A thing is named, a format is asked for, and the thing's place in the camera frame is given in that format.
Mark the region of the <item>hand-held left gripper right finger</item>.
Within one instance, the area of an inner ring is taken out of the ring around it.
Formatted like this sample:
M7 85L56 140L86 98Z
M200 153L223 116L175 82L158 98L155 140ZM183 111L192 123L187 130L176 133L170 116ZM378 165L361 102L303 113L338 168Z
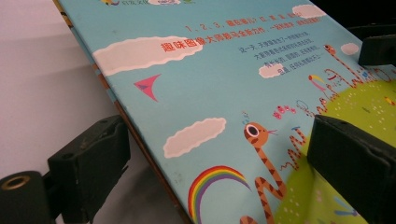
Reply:
M396 147L317 115L307 160L369 224L396 224Z

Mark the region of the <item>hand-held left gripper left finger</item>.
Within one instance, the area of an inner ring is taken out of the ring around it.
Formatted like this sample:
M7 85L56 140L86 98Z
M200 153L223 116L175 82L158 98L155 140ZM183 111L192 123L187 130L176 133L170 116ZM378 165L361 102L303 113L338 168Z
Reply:
M131 158L128 128L120 116L95 122L48 159L66 201L64 222L93 222Z

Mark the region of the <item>light blue picture book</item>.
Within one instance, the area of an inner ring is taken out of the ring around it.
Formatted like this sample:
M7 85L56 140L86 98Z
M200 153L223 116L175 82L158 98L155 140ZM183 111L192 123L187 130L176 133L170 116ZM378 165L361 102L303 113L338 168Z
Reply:
M54 0L191 224L367 224L306 160L317 115L396 147L396 66L310 0Z

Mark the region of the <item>white table cover sheet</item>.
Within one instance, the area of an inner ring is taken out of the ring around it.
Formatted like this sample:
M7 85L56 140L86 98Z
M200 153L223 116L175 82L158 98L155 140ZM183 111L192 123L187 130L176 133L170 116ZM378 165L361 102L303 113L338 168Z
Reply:
M0 0L0 179L45 174L50 156L117 112L52 0ZM129 146L92 224L184 224L137 143Z

